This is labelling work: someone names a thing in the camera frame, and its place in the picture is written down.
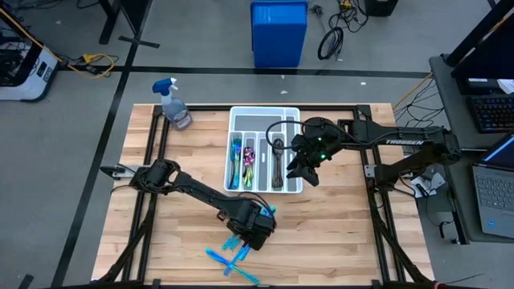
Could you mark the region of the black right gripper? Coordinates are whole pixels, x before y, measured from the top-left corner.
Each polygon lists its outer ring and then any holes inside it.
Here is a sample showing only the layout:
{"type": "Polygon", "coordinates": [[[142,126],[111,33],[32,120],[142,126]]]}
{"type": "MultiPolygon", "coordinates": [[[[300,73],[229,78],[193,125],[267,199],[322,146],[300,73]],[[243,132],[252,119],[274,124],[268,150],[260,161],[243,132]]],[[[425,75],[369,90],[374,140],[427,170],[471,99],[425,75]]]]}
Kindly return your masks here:
{"type": "Polygon", "coordinates": [[[323,161],[332,160],[334,137],[329,135],[310,136],[296,134],[292,139],[292,150],[296,156],[287,167],[287,179],[302,177],[311,186],[319,185],[314,168],[323,161]]]}

